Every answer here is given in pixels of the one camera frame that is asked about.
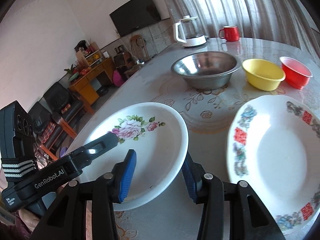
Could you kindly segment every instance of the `red character pattern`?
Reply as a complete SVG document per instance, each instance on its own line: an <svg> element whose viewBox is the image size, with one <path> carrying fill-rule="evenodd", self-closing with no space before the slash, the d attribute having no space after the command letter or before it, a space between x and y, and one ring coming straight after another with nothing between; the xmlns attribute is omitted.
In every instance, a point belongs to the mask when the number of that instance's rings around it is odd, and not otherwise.
<svg viewBox="0 0 320 240"><path fill-rule="evenodd" d="M312 114L310 114L308 111L304 111L302 120L305 121L307 124L310 124L312 120Z"/></svg>
<svg viewBox="0 0 320 240"><path fill-rule="evenodd" d="M235 128L235 135L233 137L235 141L242 143L243 145L247 142L247 133L242 131L239 127Z"/></svg>
<svg viewBox="0 0 320 240"><path fill-rule="evenodd" d="M309 202L301 208L301 213L303 215L303 220L307 220L313 214L313 208Z"/></svg>

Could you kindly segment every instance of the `white plate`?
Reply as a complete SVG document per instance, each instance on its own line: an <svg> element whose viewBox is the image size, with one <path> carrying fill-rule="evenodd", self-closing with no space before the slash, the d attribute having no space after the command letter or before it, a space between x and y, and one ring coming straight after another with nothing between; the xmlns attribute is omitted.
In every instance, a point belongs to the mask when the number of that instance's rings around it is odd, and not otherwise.
<svg viewBox="0 0 320 240"><path fill-rule="evenodd" d="M120 143L85 167L79 181L92 181L110 172L129 149L134 149L137 165L129 194L123 203L114 204L114 210L133 209L153 200L177 176L186 157L188 130L183 118L164 104L136 104L105 119L84 144L108 131L116 133Z"/></svg>
<svg viewBox="0 0 320 240"><path fill-rule="evenodd" d="M236 114L227 141L232 183L246 180L284 234L302 228L320 206L320 121L283 96L261 96Z"/></svg>

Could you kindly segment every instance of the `curtain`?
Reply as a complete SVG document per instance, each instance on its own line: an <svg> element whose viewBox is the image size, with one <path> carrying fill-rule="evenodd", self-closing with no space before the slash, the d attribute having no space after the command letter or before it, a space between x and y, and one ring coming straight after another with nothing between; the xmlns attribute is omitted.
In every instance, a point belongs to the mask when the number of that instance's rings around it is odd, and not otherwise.
<svg viewBox="0 0 320 240"><path fill-rule="evenodd" d="M202 31L218 37L219 29L236 25L242 37L289 44L319 63L320 48L296 0L165 0L173 22L198 16Z"/></svg>

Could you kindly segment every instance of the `glass kettle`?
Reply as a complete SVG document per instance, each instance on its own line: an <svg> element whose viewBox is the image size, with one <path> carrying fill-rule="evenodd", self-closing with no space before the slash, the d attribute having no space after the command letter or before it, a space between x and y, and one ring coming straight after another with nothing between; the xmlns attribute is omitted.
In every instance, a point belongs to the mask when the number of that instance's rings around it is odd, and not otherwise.
<svg viewBox="0 0 320 240"><path fill-rule="evenodd" d="M186 15L173 25L173 37L177 42L182 42L185 47L199 46L206 43L203 33L199 30L198 17Z"/></svg>

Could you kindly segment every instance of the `wooden cabinet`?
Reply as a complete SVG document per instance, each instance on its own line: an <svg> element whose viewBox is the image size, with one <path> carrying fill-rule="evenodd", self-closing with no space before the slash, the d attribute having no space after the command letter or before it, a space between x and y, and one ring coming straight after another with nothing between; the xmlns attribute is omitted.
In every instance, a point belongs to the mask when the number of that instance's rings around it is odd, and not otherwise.
<svg viewBox="0 0 320 240"><path fill-rule="evenodd" d="M98 75L101 73L105 73L106 75L102 77L99 76L99 82L101 83L100 79L104 79L105 84L112 84L113 72L116 69L113 61L111 58L107 58L101 64L91 69L86 75L81 77L75 83L73 83L69 89L74 92L80 93L82 97L88 101L90 105L92 105L98 98L99 95L91 86L90 82L97 78Z"/></svg>
<svg viewBox="0 0 320 240"><path fill-rule="evenodd" d="M98 98L99 95L97 92L93 89L93 87L90 85L90 83L87 83L80 91L80 95L82 95L90 105L92 105Z"/></svg>
<svg viewBox="0 0 320 240"><path fill-rule="evenodd" d="M102 66L104 71L106 72L108 78L113 83L113 72L116 70L116 66L113 63L111 58L107 58L105 61L102 62Z"/></svg>

